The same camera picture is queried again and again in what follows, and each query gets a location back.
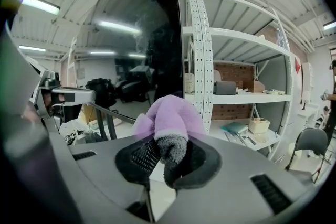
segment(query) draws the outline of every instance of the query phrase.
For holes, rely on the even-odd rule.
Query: white wall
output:
[[[85,77],[77,78],[77,86],[85,86],[92,79],[111,79],[115,83],[117,79],[116,64],[114,58],[81,60],[76,62],[76,70],[84,68]]]
[[[39,59],[39,58],[34,58],[41,66],[45,67],[46,69],[54,72],[60,73],[61,71],[61,63],[58,61],[53,61],[53,60],[46,60],[46,59]]]
[[[332,93],[334,84],[333,72],[329,70],[331,64],[329,47],[324,45],[315,48],[315,52],[308,54],[308,62],[312,66],[314,76],[314,88],[312,90],[311,101],[320,106],[320,112],[322,113],[324,106],[330,107],[330,101],[322,101],[320,96],[325,90]]]

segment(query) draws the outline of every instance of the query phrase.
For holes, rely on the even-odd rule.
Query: black vent grille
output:
[[[73,158],[75,159],[75,161],[78,161],[79,159],[85,159],[85,158],[92,157],[95,155],[96,153],[93,151],[86,151],[86,152],[79,153],[79,154],[73,154]]]
[[[290,206],[290,200],[287,199],[266,175],[254,176],[251,180],[271,207],[274,214],[278,214]]]
[[[158,161],[160,160],[160,153],[157,145],[153,142],[147,142],[137,150],[132,152],[132,163],[138,165],[141,169],[151,173]]]

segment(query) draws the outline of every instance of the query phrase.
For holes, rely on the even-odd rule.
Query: white pipe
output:
[[[256,105],[253,106],[254,112],[256,113],[257,117],[260,118]]]
[[[262,7],[268,7],[269,5],[261,0],[251,0],[252,2],[257,3],[258,5],[262,6]],[[293,24],[285,15],[282,14],[282,12],[280,12],[279,10],[277,10],[277,14],[279,16],[279,18],[284,21],[287,25],[289,25],[290,27],[292,27],[294,30],[296,30],[305,40],[305,42],[308,44],[310,50],[315,51],[313,45],[310,43],[310,41],[306,38],[306,36],[302,33],[302,31],[297,28],[297,26],[295,24]]]
[[[305,42],[302,40],[300,36],[298,36],[296,33],[293,32],[293,30],[286,24],[282,24],[285,28],[285,31],[291,35],[292,39],[297,40],[297,44],[300,46],[300,48],[303,48],[303,50],[307,52],[311,52],[311,49],[305,44]]]
[[[269,60],[267,60],[264,65],[262,66],[261,70],[258,72],[258,75],[256,77],[256,79],[258,79],[259,75],[261,74],[261,72],[263,72],[263,70],[265,69],[266,65],[268,64]]]

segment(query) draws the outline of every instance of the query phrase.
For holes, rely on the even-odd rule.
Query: perforated metal upright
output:
[[[202,29],[202,40],[204,60],[204,79],[201,80],[201,83],[204,86],[204,103],[203,103],[203,122],[206,132],[210,130],[211,124],[211,115],[212,115],[212,99],[213,99],[213,79],[214,79],[214,63],[213,63],[213,52],[212,52],[212,40],[210,34],[210,26],[208,21],[207,12],[205,9],[203,0],[196,0],[198,12],[201,19],[201,29]]]
[[[198,5],[196,0],[188,0],[191,27],[193,30],[194,44],[194,70],[195,70],[195,93],[194,106],[201,116],[203,116],[204,106],[204,53],[203,53],[203,37],[201,28],[201,19],[199,16]]]

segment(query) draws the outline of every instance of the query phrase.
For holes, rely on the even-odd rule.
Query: purple plush toy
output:
[[[205,135],[202,117],[188,101],[167,95],[158,99],[146,115],[140,114],[134,124],[134,135],[143,138],[153,133],[165,164],[165,181],[171,186],[168,174],[183,160],[188,135]]]

